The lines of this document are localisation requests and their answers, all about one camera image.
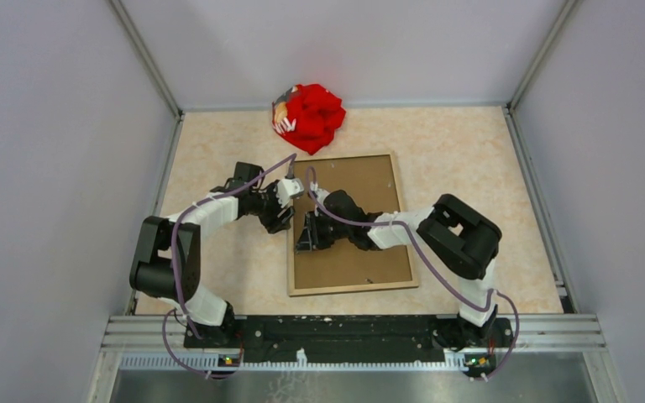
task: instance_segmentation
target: white wall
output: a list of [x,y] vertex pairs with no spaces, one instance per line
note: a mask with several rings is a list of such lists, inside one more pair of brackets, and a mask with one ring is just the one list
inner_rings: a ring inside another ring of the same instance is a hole
[[104,1],[0,1],[0,402],[87,393],[171,116]]
[[645,2],[584,2],[520,109],[569,262],[645,401]]
[[319,81],[348,105],[507,102],[561,0],[126,0],[180,106],[269,107]]

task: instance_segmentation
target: crumpled red fabric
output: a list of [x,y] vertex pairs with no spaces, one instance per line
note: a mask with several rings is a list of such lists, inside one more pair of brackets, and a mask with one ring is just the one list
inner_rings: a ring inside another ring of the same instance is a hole
[[342,126],[346,113],[342,99],[320,84],[297,85],[296,91],[283,97],[288,98],[287,119],[292,129],[276,132],[285,141],[310,155],[333,141],[335,130]]

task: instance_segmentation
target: beige floor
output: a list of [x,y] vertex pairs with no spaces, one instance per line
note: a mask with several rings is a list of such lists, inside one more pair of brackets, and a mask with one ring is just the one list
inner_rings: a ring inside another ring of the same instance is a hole
[[[406,208],[453,193],[501,228],[496,286],[523,313],[561,312],[553,275],[499,107],[352,109],[336,139],[315,157],[392,150]],[[299,150],[270,128],[269,112],[188,113],[162,215],[179,212],[223,185],[236,161],[273,165]],[[415,256],[420,286],[328,296],[286,294],[286,235],[268,235],[255,217],[221,228],[202,245],[202,282],[238,314],[449,313],[459,303]],[[441,265],[442,274],[458,282]],[[147,296],[137,313],[169,307]],[[501,311],[509,312],[505,302]]]

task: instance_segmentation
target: metal base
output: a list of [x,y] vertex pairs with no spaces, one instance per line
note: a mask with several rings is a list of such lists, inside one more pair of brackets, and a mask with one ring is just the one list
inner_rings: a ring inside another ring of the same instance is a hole
[[[430,316],[437,319],[455,320],[455,315]],[[516,331],[511,315],[499,315],[511,321],[511,330]],[[589,352],[605,351],[605,338],[602,336],[600,324],[594,314],[548,314],[520,315],[521,331],[518,335],[517,352],[547,353],[547,352]],[[131,317],[110,317],[105,336],[102,339],[102,351],[121,352],[164,352],[162,343],[161,315],[141,315]],[[184,346],[186,329],[178,324],[174,317],[167,321],[167,340],[175,352],[185,352]],[[229,352],[237,352],[235,348],[225,348]],[[204,352],[218,352],[221,348],[204,348]],[[464,353],[482,353],[485,348],[465,348]]]
[[[187,331],[184,348],[242,348],[247,363],[294,363],[299,351],[307,362],[320,364],[442,363],[444,348],[488,344],[485,337],[461,332],[459,324],[456,317],[434,315],[248,316],[231,325],[238,336],[227,343],[199,340]],[[511,321],[496,319],[487,334],[497,347],[509,347]]]

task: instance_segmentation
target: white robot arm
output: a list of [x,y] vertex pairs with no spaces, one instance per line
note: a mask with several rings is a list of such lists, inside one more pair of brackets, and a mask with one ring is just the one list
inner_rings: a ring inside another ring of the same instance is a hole
[[[305,192],[301,181],[292,175],[265,188],[252,186],[234,196],[222,197],[260,172],[259,166],[237,163],[233,178],[207,195],[210,202],[193,210],[187,209],[190,211],[181,220],[177,234],[181,288],[186,311],[195,323],[221,327],[228,312],[233,316],[233,308],[224,299],[200,284],[201,242],[211,237],[219,227],[244,215],[259,217],[269,233],[290,227],[294,214],[291,201]],[[403,222],[411,229],[414,241],[425,243],[459,276],[460,294],[466,300],[477,306],[486,303],[488,290],[493,286],[501,230],[476,210],[455,196],[443,195],[433,206],[414,212],[366,213],[345,191],[329,192],[317,188],[317,184],[312,186],[317,201],[328,212],[343,220],[368,224],[363,227],[349,225],[316,207],[306,213],[305,226],[296,243],[297,252],[326,249],[342,238],[370,251],[408,245],[412,239],[406,229],[401,225],[391,225],[392,222]],[[130,273],[130,285],[135,290],[167,301],[179,309],[171,261],[160,257],[159,251],[170,248],[174,222],[180,215],[181,212],[144,220]],[[450,228],[458,225],[463,230],[455,234]],[[462,304],[459,315],[473,326],[483,327],[494,314],[495,306],[494,303],[490,309],[478,311]]]

